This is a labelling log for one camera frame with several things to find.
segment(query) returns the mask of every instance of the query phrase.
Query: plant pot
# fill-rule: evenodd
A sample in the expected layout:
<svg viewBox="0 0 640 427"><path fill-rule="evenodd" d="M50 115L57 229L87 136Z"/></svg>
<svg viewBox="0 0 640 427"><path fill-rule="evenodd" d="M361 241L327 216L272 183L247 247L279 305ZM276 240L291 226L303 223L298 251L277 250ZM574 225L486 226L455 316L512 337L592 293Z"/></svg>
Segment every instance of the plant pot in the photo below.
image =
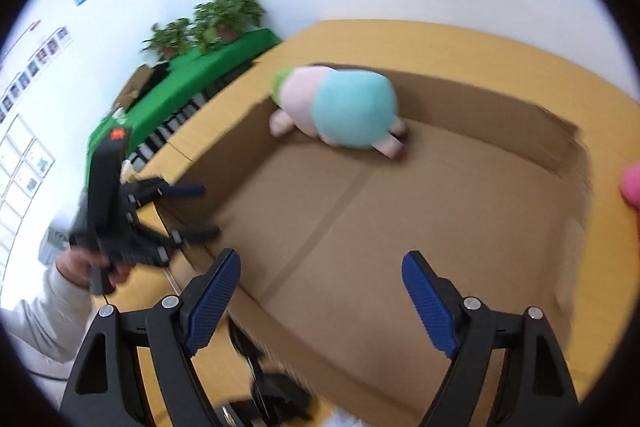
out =
<svg viewBox="0 0 640 427"><path fill-rule="evenodd" d="M164 60L171 60L177 54L175 48L163 48L162 49L162 58Z"/></svg>
<svg viewBox="0 0 640 427"><path fill-rule="evenodd" d="M223 42L233 42L238 38L238 33L228 26L218 26L216 31Z"/></svg>

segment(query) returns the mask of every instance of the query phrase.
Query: green tablecloth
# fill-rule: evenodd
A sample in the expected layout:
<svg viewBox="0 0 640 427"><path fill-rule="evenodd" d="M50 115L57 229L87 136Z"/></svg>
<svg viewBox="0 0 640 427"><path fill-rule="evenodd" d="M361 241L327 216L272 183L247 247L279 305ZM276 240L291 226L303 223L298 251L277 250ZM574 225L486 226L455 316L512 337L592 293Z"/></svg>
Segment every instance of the green tablecloth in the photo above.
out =
<svg viewBox="0 0 640 427"><path fill-rule="evenodd" d="M158 126L185 105L196 93L220 76L258 57L280 43L271 30L262 29L245 33L237 41L201 55L192 49L186 55L171 60L169 75L125 115L124 125L131 128L129 153L133 152ZM98 143L114 127L122 125L114 118L106 118L89 137L85 183L90 160Z"/></svg>

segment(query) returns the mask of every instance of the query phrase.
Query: yellow tabletop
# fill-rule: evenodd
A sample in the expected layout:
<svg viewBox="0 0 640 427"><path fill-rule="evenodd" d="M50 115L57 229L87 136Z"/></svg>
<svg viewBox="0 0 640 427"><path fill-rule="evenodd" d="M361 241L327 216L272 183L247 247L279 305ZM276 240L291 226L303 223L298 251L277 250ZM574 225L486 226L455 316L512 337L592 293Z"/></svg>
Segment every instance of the yellow tabletop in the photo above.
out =
<svg viewBox="0 0 640 427"><path fill-rule="evenodd" d="M142 175L178 179L204 152L207 142L202 136L212 136L218 124L241 118L235 107L260 99L277 69L313 62L397 69L493 89L537 103L581 128L591 159L593 201L566 357L578 394L583 396L615 348L638 297L637 216L623 203L618 179L625 166L640 160L640 106L596 74L509 39L427 23L326 21L259 57L254 68L217 95L224 98L228 114L217 112L212 118L203 108L172 136ZM147 211L141 219L162 227L154 212ZM174 291L162 271L138 269L110 301L121 311L140 309ZM225 331L220 333L195 360L212 403L248 392L246 367ZM142 365L154 416L165 425L168 419L148 353L142 353ZM329 410L323 403L316 424Z"/></svg>

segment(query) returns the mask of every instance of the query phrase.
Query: green plant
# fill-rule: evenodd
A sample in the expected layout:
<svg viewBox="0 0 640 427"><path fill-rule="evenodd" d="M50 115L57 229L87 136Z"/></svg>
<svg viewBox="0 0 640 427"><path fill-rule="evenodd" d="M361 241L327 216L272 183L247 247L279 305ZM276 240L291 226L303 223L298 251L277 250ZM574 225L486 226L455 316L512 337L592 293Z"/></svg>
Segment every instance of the green plant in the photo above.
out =
<svg viewBox="0 0 640 427"><path fill-rule="evenodd" d="M263 15L257 0L208 0L195 7L190 35L205 53L210 46L233 41L247 28L260 26Z"/></svg>
<svg viewBox="0 0 640 427"><path fill-rule="evenodd" d="M154 33L150 39L143 41L144 50L153 50L159 56L169 60L177 55L184 55L191 48L189 19L181 18L161 28L157 23L151 26Z"/></svg>

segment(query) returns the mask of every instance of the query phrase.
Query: pink ball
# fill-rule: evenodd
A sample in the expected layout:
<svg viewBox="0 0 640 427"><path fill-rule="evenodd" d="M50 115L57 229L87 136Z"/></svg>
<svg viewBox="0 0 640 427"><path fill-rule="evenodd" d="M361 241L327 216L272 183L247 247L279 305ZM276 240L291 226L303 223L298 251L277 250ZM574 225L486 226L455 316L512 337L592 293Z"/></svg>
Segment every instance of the pink ball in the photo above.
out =
<svg viewBox="0 0 640 427"><path fill-rule="evenodd" d="M640 206L640 164L629 167L620 180L620 192L629 204Z"/></svg>

